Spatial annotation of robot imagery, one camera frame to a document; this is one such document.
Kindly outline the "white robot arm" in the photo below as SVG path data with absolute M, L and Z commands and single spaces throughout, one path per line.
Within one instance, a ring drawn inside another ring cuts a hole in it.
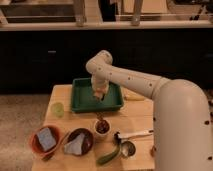
M 86 63 L 95 88 L 110 81 L 153 101 L 154 171 L 213 171 L 213 128 L 203 90 L 185 79 L 123 69 L 102 50 Z

